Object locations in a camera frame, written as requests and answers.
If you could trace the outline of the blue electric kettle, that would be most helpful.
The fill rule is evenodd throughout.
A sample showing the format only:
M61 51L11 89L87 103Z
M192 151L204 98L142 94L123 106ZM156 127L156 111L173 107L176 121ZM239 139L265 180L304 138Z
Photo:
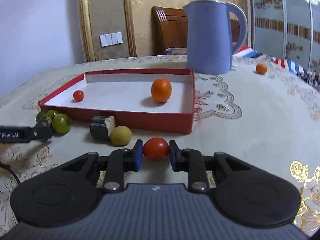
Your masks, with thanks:
M202 74L226 74L233 54L247 38L244 10L231 2L194 0L183 7L188 19L187 68ZM233 44L230 13L240 23L240 34Z

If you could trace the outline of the gold wall frame moulding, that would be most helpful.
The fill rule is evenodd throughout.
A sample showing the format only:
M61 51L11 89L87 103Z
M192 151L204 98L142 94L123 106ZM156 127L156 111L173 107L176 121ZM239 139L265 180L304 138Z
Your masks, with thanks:
M131 0L78 0L78 8L87 62L137 56ZM122 44L101 47L100 35L117 32Z

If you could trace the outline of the small red cherry tomato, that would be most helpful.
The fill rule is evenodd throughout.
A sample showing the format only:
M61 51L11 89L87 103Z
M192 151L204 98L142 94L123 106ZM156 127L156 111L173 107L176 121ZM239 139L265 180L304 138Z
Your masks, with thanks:
M73 93L73 99L76 101L76 102L80 102L84 99L85 97L85 94L83 91L81 90L76 90L74 93Z

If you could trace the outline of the white wall switch panel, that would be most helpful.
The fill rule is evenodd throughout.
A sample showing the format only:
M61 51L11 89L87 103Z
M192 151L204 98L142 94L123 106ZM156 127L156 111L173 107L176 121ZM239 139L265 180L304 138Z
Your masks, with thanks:
M123 43L123 36L121 32L103 34L99 36L101 47L114 46Z

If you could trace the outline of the wooden bed headboard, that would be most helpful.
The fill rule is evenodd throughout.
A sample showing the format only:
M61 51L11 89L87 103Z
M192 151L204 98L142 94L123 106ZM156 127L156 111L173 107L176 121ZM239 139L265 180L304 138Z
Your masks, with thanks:
M155 41L156 53L162 55L167 48L187 48L188 19L183 9L152 7L158 39ZM233 44L240 34L240 23L230 13Z

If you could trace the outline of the dark sugarcane piece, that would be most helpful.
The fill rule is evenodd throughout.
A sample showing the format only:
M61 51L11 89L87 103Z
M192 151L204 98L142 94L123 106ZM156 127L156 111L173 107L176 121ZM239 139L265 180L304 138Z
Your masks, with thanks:
M111 132L116 127L114 116L93 116L89 131L91 136L97 140L110 141Z

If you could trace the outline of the striped colourful bedding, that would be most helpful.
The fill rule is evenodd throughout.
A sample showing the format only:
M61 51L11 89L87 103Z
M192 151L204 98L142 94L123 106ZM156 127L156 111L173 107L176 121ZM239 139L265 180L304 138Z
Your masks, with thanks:
M319 73L314 71L304 70L303 67L294 61L287 59L278 59L267 54L260 53L248 46L241 47L234 57L242 57L248 59L265 60L278 65L280 68L287 70L291 74L298 76L305 83L311 85L315 90L319 92Z

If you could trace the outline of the small orange on table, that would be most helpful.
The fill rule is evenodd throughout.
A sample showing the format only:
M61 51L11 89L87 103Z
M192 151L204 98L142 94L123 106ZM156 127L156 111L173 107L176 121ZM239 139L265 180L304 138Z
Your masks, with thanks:
M267 73L267 66L263 63L259 63L256 65L255 71L257 74L264 75Z

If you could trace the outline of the cream embroidered tablecloth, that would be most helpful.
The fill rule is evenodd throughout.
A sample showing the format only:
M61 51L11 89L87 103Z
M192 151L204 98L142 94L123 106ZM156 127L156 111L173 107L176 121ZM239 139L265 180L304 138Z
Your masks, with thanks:
M70 119L60 135L38 102L85 72L187 69L184 55L131 57L62 67L1 100L1 126L50 127L52 138L1 144L1 239L319 239L319 92L287 70L236 57L226 74L194 72L191 133L131 129L117 146ZM152 138L215 157L214 193L187 190L169 156L143 155L125 189L105 193L98 158Z

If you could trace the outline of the red shallow box tray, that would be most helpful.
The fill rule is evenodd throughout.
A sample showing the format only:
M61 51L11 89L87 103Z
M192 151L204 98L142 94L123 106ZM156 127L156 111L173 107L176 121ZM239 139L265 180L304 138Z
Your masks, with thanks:
M160 104L151 97L152 83L167 79L172 86L169 100ZM76 102L73 93L84 92ZM43 111L67 114L89 122L95 115L114 116L116 125L172 133L191 133L195 104L195 76L189 69L142 68L85 72L38 102Z

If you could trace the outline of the yellow-green small pear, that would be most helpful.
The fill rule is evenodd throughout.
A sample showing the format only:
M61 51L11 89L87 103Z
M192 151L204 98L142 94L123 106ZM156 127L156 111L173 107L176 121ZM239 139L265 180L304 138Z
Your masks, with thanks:
M117 146L127 145L132 138L131 129L126 126L118 126L116 127L110 135L110 139L112 144Z

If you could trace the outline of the patterned wardrobe sliding doors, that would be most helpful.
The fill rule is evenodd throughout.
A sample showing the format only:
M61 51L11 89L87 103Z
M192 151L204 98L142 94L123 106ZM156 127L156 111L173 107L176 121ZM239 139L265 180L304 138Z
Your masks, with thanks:
M319 70L319 0L251 0L253 49Z

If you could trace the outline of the pink pillow on bed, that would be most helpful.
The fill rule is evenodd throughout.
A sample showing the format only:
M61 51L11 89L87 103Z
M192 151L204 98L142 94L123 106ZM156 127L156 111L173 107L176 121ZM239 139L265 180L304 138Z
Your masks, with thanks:
M187 49L186 48L167 48L165 50L165 55L186 55Z

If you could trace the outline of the large orange in tray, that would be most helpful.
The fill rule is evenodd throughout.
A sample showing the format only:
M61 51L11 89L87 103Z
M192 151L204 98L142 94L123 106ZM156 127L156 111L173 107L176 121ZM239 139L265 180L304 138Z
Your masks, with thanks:
M167 79L156 79L151 86L151 96L158 103L165 103L171 97L172 86Z

